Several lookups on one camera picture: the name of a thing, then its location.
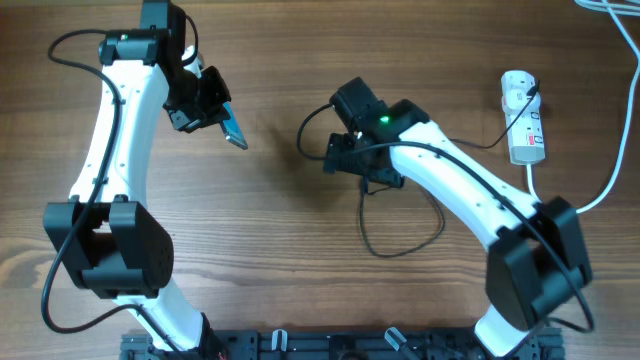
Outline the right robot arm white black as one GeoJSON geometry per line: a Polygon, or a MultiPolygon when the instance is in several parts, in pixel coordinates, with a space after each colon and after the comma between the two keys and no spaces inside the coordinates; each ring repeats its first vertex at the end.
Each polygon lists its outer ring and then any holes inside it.
{"type": "Polygon", "coordinates": [[[389,106],[360,77],[330,97],[344,124],[331,134],[327,173],[400,188],[411,179],[456,215],[487,253],[489,308],[473,327],[494,358],[514,354],[570,299],[586,303],[593,279],[576,209],[546,203],[501,180],[461,151],[429,115],[403,99],[389,106]]]}

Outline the smartphone with teal screen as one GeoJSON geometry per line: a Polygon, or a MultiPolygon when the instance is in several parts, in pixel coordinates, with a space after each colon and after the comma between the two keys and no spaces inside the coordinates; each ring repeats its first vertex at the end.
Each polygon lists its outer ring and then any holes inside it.
{"type": "Polygon", "coordinates": [[[242,150],[248,149],[247,141],[240,129],[240,126],[236,120],[236,117],[231,108],[231,104],[229,102],[225,102],[223,104],[223,108],[225,114],[223,115],[223,119],[220,122],[221,129],[225,135],[225,139],[239,147],[242,150]]]}

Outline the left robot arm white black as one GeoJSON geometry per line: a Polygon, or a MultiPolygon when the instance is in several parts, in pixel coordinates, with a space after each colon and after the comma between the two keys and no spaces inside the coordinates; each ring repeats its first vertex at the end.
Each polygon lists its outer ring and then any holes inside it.
{"type": "Polygon", "coordinates": [[[227,351],[207,317],[173,279],[174,246],[149,213],[147,170],[159,117],[176,131],[211,125],[247,143],[229,90],[188,36],[193,20],[169,1],[146,1],[134,29],[105,30],[99,46],[101,103],[89,152],[64,202],[49,204],[43,226],[74,285],[113,302],[147,331],[162,359],[222,359],[227,351]]]}

